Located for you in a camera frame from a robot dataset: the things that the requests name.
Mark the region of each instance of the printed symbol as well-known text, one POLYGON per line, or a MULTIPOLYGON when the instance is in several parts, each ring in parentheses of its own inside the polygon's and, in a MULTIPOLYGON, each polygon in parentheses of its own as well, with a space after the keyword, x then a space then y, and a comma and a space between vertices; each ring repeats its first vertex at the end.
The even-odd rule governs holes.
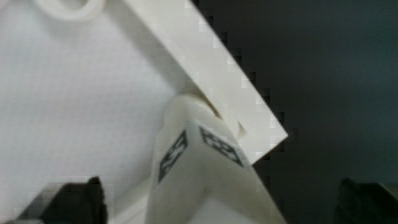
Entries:
POLYGON ((233 160, 233 162, 243 167, 234 147, 220 140, 220 138, 202 127, 199 127, 199 129, 202 135, 202 142, 215 149, 215 151, 229 158, 229 160, 233 160))
POLYGON ((186 147, 188 147, 188 139, 186 139, 186 133, 183 131, 177 140, 172 144, 172 147, 169 149, 169 152, 165 154, 165 157, 160 161, 158 182, 163 180, 163 177, 170 171, 172 165, 177 161, 177 158, 185 152, 186 147))

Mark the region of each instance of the black object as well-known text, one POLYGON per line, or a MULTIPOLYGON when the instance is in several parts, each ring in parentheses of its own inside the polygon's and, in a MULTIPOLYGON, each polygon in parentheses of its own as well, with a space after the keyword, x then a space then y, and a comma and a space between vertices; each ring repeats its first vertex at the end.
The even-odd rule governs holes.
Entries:
POLYGON ((44 224, 105 224, 103 187, 94 177, 87 184, 66 184, 39 219, 44 224))
POLYGON ((398 224, 398 199, 387 186, 341 181, 336 224, 398 224))

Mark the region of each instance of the black square marking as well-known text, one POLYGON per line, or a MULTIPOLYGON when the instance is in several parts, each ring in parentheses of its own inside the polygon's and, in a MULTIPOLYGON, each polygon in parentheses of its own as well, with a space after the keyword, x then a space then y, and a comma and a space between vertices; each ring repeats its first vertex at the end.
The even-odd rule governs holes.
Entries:
POLYGON ((188 147, 188 139, 186 139, 186 132, 183 131, 177 140, 172 144, 165 157, 160 161, 160 168, 158 168, 158 182, 163 180, 163 177, 170 171, 177 158, 185 152, 188 147))
POLYGON ((227 157, 227 159, 233 160, 233 162, 243 167, 234 147, 220 140, 215 134, 202 127, 199 127, 199 129, 202 135, 202 142, 215 149, 215 151, 227 157))

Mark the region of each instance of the dark gray wall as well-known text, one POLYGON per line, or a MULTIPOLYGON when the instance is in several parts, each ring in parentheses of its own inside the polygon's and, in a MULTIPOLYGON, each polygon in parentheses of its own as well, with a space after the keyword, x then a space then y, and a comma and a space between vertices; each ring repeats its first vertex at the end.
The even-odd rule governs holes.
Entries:
POLYGON ((259 175, 289 223, 329 224, 341 178, 398 182, 398 1, 197 5, 295 136, 259 175))

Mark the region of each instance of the white surface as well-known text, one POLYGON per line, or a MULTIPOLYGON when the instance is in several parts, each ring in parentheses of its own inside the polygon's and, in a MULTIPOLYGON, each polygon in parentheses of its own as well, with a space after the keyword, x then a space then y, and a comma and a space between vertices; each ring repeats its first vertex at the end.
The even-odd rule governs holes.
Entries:
POLYGON ((9 0, 0 0, 0 10, 2 10, 3 6, 7 5, 7 3, 9 3, 9 0))
POLYGON ((114 215, 110 216, 110 224, 144 224, 146 222, 146 207, 147 207, 149 179, 133 186, 126 194, 117 200, 114 215))
POLYGON ((225 206, 225 204, 208 197, 197 209, 195 216, 188 224, 256 224, 252 220, 225 206))
POLYGON ((112 202, 149 175, 185 73, 121 1, 89 23, 0 12, 0 223, 48 182, 101 176, 112 202))

